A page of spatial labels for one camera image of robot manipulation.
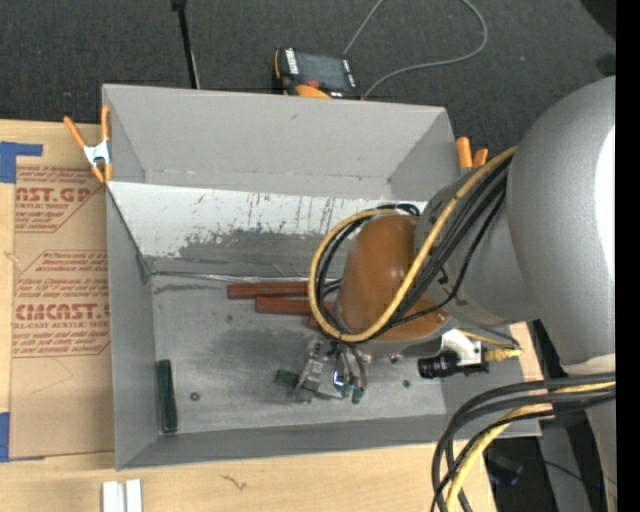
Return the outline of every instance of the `yellow wire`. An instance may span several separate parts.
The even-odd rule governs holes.
[[[487,363],[504,361],[512,357],[520,357],[523,353],[521,348],[494,348],[487,350],[484,354],[484,360]]]
[[[585,384],[582,386],[568,386],[566,388],[557,389],[554,391],[554,393],[577,393],[582,391],[596,391],[596,390],[605,389],[611,386],[615,386],[615,384],[616,384],[615,381],[611,381],[611,382],[603,382],[599,384]],[[544,410],[545,407],[549,407],[549,406],[551,406],[550,402],[517,407],[511,410],[510,412],[508,412],[502,419],[514,419],[524,414],[536,412],[537,410]],[[502,434],[502,432],[504,432],[507,429],[507,427],[509,427],[509,425],[511,425],[511,423],[505,423],[504,425],[499,425],[497,427],[494,427],[491,430],[487,431],[475,442],[475,444],[469,451],[467,457],[464,459],[462,464],[460,464],[460,468],[458,469],[456,476],[451,481],[451,486],[449,487],[449,494],[447,495],[447,500],[445,502],[447,506],[447,510],[453,511],[453,507],[455,506],[456,500],[458,499],[458,494],[460,494],[460,489],[462,489],[462,484],[464,480],[467,478],[469,472],[471,471],[471,467],[473,466],[473,463],[484,452],[487,446],[489,446],[496,437]]]
[[[311,270],[309,272],[309,304],[311,306],[311,312],[314,318],[316,319],[316,321],[318,322],[318,325],[320,326],[320,328],[326,334],[348,343],[359,343],[362,341],[366,341],[367,339],[374,336],[380,329],[382,329],[385,326],[385,324],[389,321],[391,316],[396,312],[396,310],[398,309],[398,306],[400,305],[405,295],[409,291],[409,288],[413,284],[413,281],[415,280],[415,277],[418,274],[418,271],[422,267],[422,264],[426,260],[429,253],[431,252],[431,249],[433,248],[436,238],[444,228],[445,222],[453,213],[460,199],[462,199],[473,188],[473,186],[476,185],[482,178],[484,178],[487,174],[491,173],[494,169],[496,169],[499,165],[501,165],[505,160],[511,157],[511,155],[513,155],[515,151],[516,151],[516,147],[513,147],[500,153],[498,156],[491,159],[487,164],[483,165],[477,171],[475,171],[471,175],[471,177],[467,181],[465,181],[465,183],[458,189],[456,194],[447,203],[447,206],[438,217],[438,220],[434,224],[433,229],[429,232],[427,239],[422,244],[422,247],[420,248],[420,251],[418,252],[415,260],[413,261],[413,264],[409,268],[409,271],[407,272],[407,275],[404,278],[404,281],[402,281],[402,284],[398,288],[398,291],[396,292],[389,306],[387,306],[387,309],[380,316],[380,318],[378,318],[378,320],[374,322],[373,325],[371,325],[369,328],[359,333],[355,333],[355,334],[343,333],[338,329],[336,329],[335,327],[333,327],[324,318],[324,316],[320,312],[320,308],[318,307],[318,297],[316,296],[316,292],[315,292],[315,282],[317,278],[316,274],[318,272],[318,266],[320,263],[320,259],[322,257],[322,253],[324,252],[324,249],[329,244],[329,241],[331,240],[331,238],[338,232],[338,227],[340,227],[339,229],[342,229],[344,226],[346,226],[347,224],[350,224],[354,220],[363,218],[360,215],[367,214],[366,217],[372,217],[373,215],[376,215],[376,212],[362,212],[362,214],[356,214],[353,217],[350,217],[342,221],[340,224],[338,224],[338,226],[336,226],[336,228],[331,230],[329,234],[324,238],[322,243],[320,244],[320,247],[318,247],[318,250],[316,251],[313,257],[313,260],[311,262]]]

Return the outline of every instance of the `black cable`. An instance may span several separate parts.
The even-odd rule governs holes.
[[[607,389],[603,389],[602,391],[610,391],[611,389],[615,389],[615,388],[614,387],[607,388]],[[613,398],[615,398],[615,390],[614,390],[613,395],[611,397],[594,400],[593,405],[598,405],[600,403],[609,401],[609,400],[611,400]],[[554,416],[558,416],[560,414],[567,414],[567,413],[575,412],[575,411],[578,411],[578,410],[587,409],[589,407],[592,407],[592,405],[589,405],[589,406],[578,406],[578,407],[575,407],[575,406],[563,407],[561,410],[557,410],[557,409],[554,410],[553,415]],[[495,424],[494,426],[504,425],[505,423],[508,423],[508,422],[509,422],[508,420],[499,421],[499,422],[496,422],[497,424]],[[449,472],[447,473],[447,475],[449,473],[452,473],[452,468],[457,468],[462,463],[462,459],[464,459],[464,457],[466,456],[466,447],[467,446],[473,446],[473,444],[475,444],[477,439],[481,435],[485,434],[488,430],[489,430],[489,427],[485,428],[479,434],[476,434],[473,438],[471,438],[471,440],[465,446],[465,449],[462,450],[462,452],[460,453],[460,455],[458,455],[457,458],[454,455],[453,439],[450,439],[449,442],[447,442],[446,457],[447,457],[447,465],[449,466]],[[460,491],[458,493],[458,501],[460,502],[460,505],[462,506],[462,509],[464,510],[464,512],[472,512],[471,511],[471,505],[469,504],[469,501],[467,500],[467,497],[466,497],[466,495],[465,495],[465,493],[464,493],[464,491],[462,489],[460,489]]]
[[[431,506],[431,510],[435,510],[435,505],[437,502],[437,497],[440,496],[442,497],[442,493],[444,492],[444,488],[446,487],[446,485],[453,479],[454,475],[456,474],[458,468],[460,467],[460,465],[462,464],[462,462],[464,461],[464,459],[468,456],[469,452],[471,451],[471,448],[473,448],[473,446],[476,444],[476,442],[478,441],[478,439],[480,439],[480,437],[484,436],[485,434],[487,434],[490,430],[493,430],[496,427],[502,426],[502,425],[506,425],[508,423],[515,423],[518,421],[524,421],[527,419],[533,419],[533,418],[545,418],[545,417],[557,417],[559,414],[564,414],[564,413],[572,413],[575,411],[579,411],[579,410],[584,410],[584,409],[588,409],[590,407],[595,407],[597,405],[601,405],[602,403],[611,401],[615,398],[615,391],[611,392],[610,391],[611,388],[608,388],[606,390],[603,390],[603,394],[605,396],[603,397],[598,397],[598,398],[594,398],[588,401],[584,401],[584,402],[580,402],[578,404],[572,405],[570,407],[567,407],[565,409],[563,409],[562,411],[538,411],[538,412],[531,412],[531,413],[525,413],[519,416],[515,416],[513,418],[503,418],[500,419],[494,423],[491,423],[490,425],[488,425],[487,427],[485,427],[484,429],[482,429],[480,432],[478,432],[477,434],[475,434],[464,446],[464,448],[460,451],[460,453],[458,454],[457,457],[454,458],[454,454],[453,454],[453,441],[451,440],[449,442],[449,446],[451,447],[451,453],[449,453],[449,451],[447,450],[447,462],[448,462],[448,466],[449,466],[449,470],[447,472],[447,474],[442,478],[438,488],[434,491],[434,499],[432,502],[432,506]],[[466,505],[468,508],[468,510],[471,510],[468,502],[466,502]]]
[[[491,212],[489,212],[489,215],[487,216],[487,218],[485,219],[482,227],[478,231],[478,234],[476,235],[476,238],[473,240],[471,246],[469,247],[469,250],[467,251],[467,255],[465,256],[465,259],[464,259],[464,263],[462,264],[462,267],[460,268],[460,273],[458,274],[458,278],[456,279],[456,283],[453,286],[453,288],[451,289],[451,292],[449,293],[448,297],[445,300],[443,300],[440,304],[438,304],[436,306],[432,306],[432,307],[427,308],[425,310],[418,311],[417,313],[414,313],[413,315],[409,315],[407,317],[401,318],[400,320],[396,320],[395,322],[392,322],[392,323],[388,324],[387,326],[382,328],[380,331],[378,331],[378,333],[376,333],[376,336],[379,336],[379,335],[387,332],[388,330],[393,329],[394,327],[397,327],[398,325],[402,325],[402,324],[404,324],[406,322],[411,322],[412,320],[415,320],[416,318],[420,318],[422,316],[425,316],[425,315],[428,315],[430,313],[433,313],[434,311],[437,311],[438,309],[446,306],[449,302],[451,302],[451,300],[458,293],[458,290],[460,289],[460,286],[462,285],[462,280],[464,279],[464,276],[465,276],[465,274],[467,272],[467,269],[469,267],[469,264],[471,262],[471,258],[473,257],[474,252],[476,251],[478,245],[480,245],[480,241],[482,240],[482,237],[484,236],[484,234],[486,233],[487,229],[489,228],[489,225],[491,224],[491,221],[494,219],[494,217],[498,213],[500,207],[502,206],[502,203],[504,201],[504,197],[505,197],[505,194],[503,192],[503,194],[501,195],[500,199],[498,200],[498,202],[496,203],[494,208],[491,210]]]
[[[333,260],[333,257],[335,256],[338,248],[340,247],[340,245],[342,244],[342,242],[344,242],[344,240],[347,239],[347,237],[356,229],[358,229],[362,224],[364,224],[367,220],[367,218],[365,219],[358,219],[356,221],[354,221],[353,223],[345,226],[345,228],[336,233],[333,237],[333,239],[329,242],[329,245],[327,246],[327,248],[329,248],[328,254],[327,254],[327,250],[325,249],[325,253],[321,255],[320,257],[320,271],[318,272],[318,278],[316,280],[315,283],[313,283],[313,285],[315,286],[316,289],[316,297],[318,297],[318,309],[320,310],[320,313],[322,314],[322,316],[324,318],[329,318],[332,322],[333,322],[333,315],[331,313],[329,313],[329,311],[327,311],[327,308],[324,305],[324,297],[326,296],[326,294],[328,292],[325,292],[325,288],[324,288],[324,281],[327,277],[327,273],[329,272],[329,267],[331,266],[331,261]]]
[[[534,457],[526,457],[523,460],[538,460],[538,459],[535,459]],[[565,468],[564,466],[561,466],[560,464],[556,464],[555,462],[551,462],[551,461],[544,460],[544,459],[542,460],[542,463],[547,465],[547,466],[550,466],[552,468],[555,468],[558,471],[562,471],[565,475],[572,476],[576,480],[580,480],[582,482],[582,477],[581,476],[576,475],[573,471]]]
[[[451,418],[449,426],[451,426],[452,424],[455,424],[456,422],[461,421],[460,418],[464,417],[465,414],[468,414],[469,411],[472,411],[475,407],[480,406],[480,404],[500,398],[500,397],[504,397],[506,395],[521,393],[524,391],[535,391],[535,390],[540,390],[544,388],[553,390],[553,389],[567,387],[567,386],[597,384],[601,382],[609,382],[611,380],[615,380],[614,373],[567,377],[562,379],[552,379],[547,382],[545,382],[544,380],[522,382],[522,383],[511,384],[508,386],[492,389],[476,397],[473,397],[470,400],[468,400],[466,403],[464,403]],[[446,437],[446,434],[447,434],[447,431],[445,431],[445,434],[443,434],[443,438],[441,439],[441,441],[444,440],[444,438]],[[434,488],[436,488],[436,479],[439,478],[439,475],[440,475],[441,458],[442,458],[442,443],[439,442],[438,445],[436,446],[436,451],[433,459],[434,460],[433,464],[436,467],[432,466],[432,470],[433,470],[432,477],[437,473],[437,477],[433,478]]]
[[[191,39],[189,38],[189,24],[187,23],[187,16],[185,9],[187,7],[187,0],[171,0],[171,7],[178,13],[178,19],[180,21],[180,33],[182,34],[182,45],[184,46],[184,55],[187,58],[187,69],[189,71],[189,82],[192,89],[200,89],[200,79],[198,77],[198,70],[196,69],[196,61],[191,50]]]
[[[374,208],[375,210],[402,210],[412,216],[419,216],[420,210],[413,204],[410,203],[398,203],[398,204],[385,204],[381,206],[377,206]],[[340,245],[359,227],[363,224],[373,220],[375,217],[369,217],[365,219],[358,219],[353,221],[351,224],[348,224],[344,227],[344,229],[338,233],[336,233],[325,248],[323,254],[320,256],[320,263],[318,265],[318,277],[315,283],[316,287],[316,297],[318,297],[318,309],[320,310],[322,316],[325,319],[334,322],[333,315],[331,315],[327,309],[324,307],[324,297],[327,296],[331,291],[335,290],[339,287],[339,284],[336,285],[335,282],[331,285],[325,287],[324,282],[326,280],[327,273],[329,272],[329,267],[331,266],[331,262],[333,257],[335,256]]]
[[[411,307],[422,297],[426,289],[433,282],[438,272],[449,259],[453,250],[467,234],[469,229],[474,225],[475,221],[489,207],[493,199],[506,186],[506,177],[498,183],[493,190],[485,194],[486,189],[494,182],[496,178],[502,176],[507,169],[511,159],[502,162],[496,169],[487,175],[474,189],[469,193],[469,198],[462,205],[460,213],[457,215],[453,224],[443,237],[443,240],[435,249],[429,261],[420,270],[416,278],[416,283],[411,292],[407,294],[394,315],[392,321],[401,319]]]
[[[367,369],[364,366],[364,361],[360,357],[358,350],[353,345],[349,345],[351,349],[351,353],[353,354],[354,359],[358,363],[358,368],[360,370],[360,389],[367,389],[368,379],[367,379]]]
[[[589,377],[597,377],[598,379],[600,379],[597,382],[602,382],[603,381],[602,379],[606,378],[600,375],[589,376]],[[571,378],[558,379],[558,380],[562,380],[563,384],[559,386],[554,385],[553,387],[566,387],[571,385],[580,385],[580,384],[576,384],[575,381],[571,381],[569,379]],[[520,385],[513,385],[507,388],[518,389],[520,391],[523,391],[527,387],[527,385],[532,385],[531,386],[532,389],[539,389],[538,386],[540,385],[541,382],[544,382],[544,381],[534,381],[530,383],[525,382],[525,383],[521,383]],[[481,403],[480,401],[483,399],[483,397],[491,396],[491,399],[496,398],[495,392],[500,390],[500,388],[498,388],[498,390],[492,390],[490,392],[483,393],[482,395],[473,398],[472,400],[464,404],[460,409],[458,409],[458,411],[454,414],[454,416],[451,418],[451,421],[449,422],[449,425],[444,431],[442,437],[438,441],[438,444],[436,445],[434,456],[433,456],[432,467],[431,467],[432,469],[431,478],[432,478],[433,488],[436,489],[439,485],[440,464],[441,464],[442,455],[444,453],[444,446],[446,445],[446,443],[449,442],[449,440],[453,439],[453,436],[455,435],[455,433],[458,430],[460,430],[464,425],[478,418],[481,418],[482,416],[494,414],[496,412],[500,412],[506,409],[515,409],[517,407],[522,407],[526,405],[537,405],[542,403],[551,403],[555,405],[556,403],[561,404],[561,403],[569,403],[569,402],[578,401],[578,400],[589,400],[592,398],[600,398],[602,397],[603,392],[606,393],[611,389],[615,390],[615,386],[612,386],[608,388],[608,390],[603,390],[603,391],[595,391],[595,392],[586,391],[586,392],[555,393],[555,394],[545,394],[545,395],[523,396],[523,397],[501,400],[499,402],[492,402],[485,405],[478,405],[479,403]],[[442,510],[445,510],[444,500],[442,500],[442,503],[439,502],[438,505]]]

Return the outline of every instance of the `green object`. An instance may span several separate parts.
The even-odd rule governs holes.
[[[276,383],[281,386],[295,388],[298,385],[299,378],[300,376],[297,373],[287,370],[278,370],[278,373],[276,374]]]
[[[362,400],[362,397],[364,396],[365,390],[362,388],[356,388],[353,390],[353,394],[351,395],[351,403],[352,404],[359,404],[360,400]]]
[[[349,398],[349,395],[351,394],[351,386],[344,385],[342,386],[342,399],[344,400],[345,398]]]
[[[176,407],[176,395],[173,389],[171,361],[163,359],[156,362],[156,378],[158,380],[162,431],[165,434],[173,434],[178,431],[178,409]]]

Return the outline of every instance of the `wooden surface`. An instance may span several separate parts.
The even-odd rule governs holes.
[[[115,472],[112,453],[0,465],[0,509],[97,512],[102,482],[141,479],[144,512],[429,509],[432,445]],[[495,511],[482,464],[465,486]]]

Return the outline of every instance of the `gray wire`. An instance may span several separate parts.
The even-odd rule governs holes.
[[[369,14],[367,14],[367,17],[364,19],[364,21],[360,25],[360,28],[358,30],[356,30],[356,33],[351,38],[351,41],[349,41],[349,44],[342,51],[342,55],[346,55],[346,53],[351,49],[351,47],[353,46],[353,43],[355,43],[356,39],[358,39],[358,37],[360,37],[360,33],[364,30],[364,27],[366,27],[367,24],[369,23],[369,20],[371,19],[371,16],[373,16],[376,13],[376,11],[378,10],[378,7],[380,7],[383,2],[384,2],[384,0],[378,0],[376,2],[376,5],[374,5],[373,8],[369,11]]]
[[[368,98],[374,89],[377,89],[383,82],[386,82],[390,78],[396,77],[403,73],[407,73],[409,71],[418,71],[421,69],[434,68],[438,66],[447,66],[449,64],[456,64],[458,62],[462,62],[464,60],[467,60],[467,59],[470,59],[471,57],[476,56],[478,53],[480,53],[484,49],[484,47],[487,45],[487,41],[489,40],[489,29],[487,28],[487,23],[482,17],[482,14],[480,14],[480,11],[478,11],[478,9],[471,2],[469,2],[469,0],[459,0],[459,1],[462,2],[465,5],[465,7],[467,7],[467,9],[469,9],[474,14],[474,16],[478,19],[478,21],[480,22],[480,25],[482,26],[482,42],[480,43],[480,45],[472,52],[467,53],[466,55],[461,55],[460,57],[455,57],[453,59],[446,59],[446,60],[441,60],[436,62],[426,62],[424,64],[416,64],[414,66],[407,66],[401,69],[397,69],[396,71],[393,71],[388,75],[383,76],[377,82],[375,82],[371,87],[369,87],[369,89],[367,89],[367,91],[364,93],[364,96],[363,96],[364,99]],[[360,25],[360,28],[356,31],[355,35],[353,36],[353,38],[351,39],[347,47],[344,49],[343,53],[347,53],[347,51],[349,51],[351,46],[353,46],[353,43],[356,41],[358,36],[360,36],[360,33],[362,32],[364,27],[367,25],[367,23],[369,23],[369,20],[371,19],[373,14],[378,10],[378,7],[380,7],[382,2],[384,2],[384,0],[378,0],[378,2],[376,2],[376,4],[371,9],[371,11],[369,11],[369,14],[364,19],[364,21],[362,22],[362,25]]]

